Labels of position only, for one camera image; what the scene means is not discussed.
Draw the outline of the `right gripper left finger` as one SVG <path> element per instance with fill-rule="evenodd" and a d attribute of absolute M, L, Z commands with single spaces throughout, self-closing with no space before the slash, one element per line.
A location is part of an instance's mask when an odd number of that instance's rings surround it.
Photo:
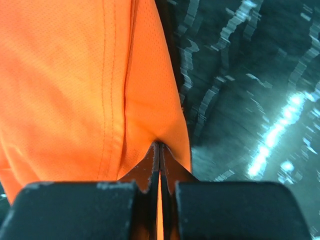
<path fill-rule="evenodd" d="M 16 197 L 3 240 L 155 240 L 159 145 L 119 181 L 36 182 Z"/>

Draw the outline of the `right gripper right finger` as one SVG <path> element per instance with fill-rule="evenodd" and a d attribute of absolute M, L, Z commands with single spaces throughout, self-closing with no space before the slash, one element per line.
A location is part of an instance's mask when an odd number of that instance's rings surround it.
<path fill-rule="evenodd" d="M 270 181 L 200 181 L 159 146 L 166 240 L 309 240 L 292 192 Z"/>

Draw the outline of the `orange t shirt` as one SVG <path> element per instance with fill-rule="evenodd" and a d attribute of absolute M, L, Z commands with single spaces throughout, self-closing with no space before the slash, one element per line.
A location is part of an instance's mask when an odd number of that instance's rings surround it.
<path fill-rule="evenodd" d="M 0 182 L 117 182 L 160 144 L 191 173 L 167 0 L 0 3 Z"/>

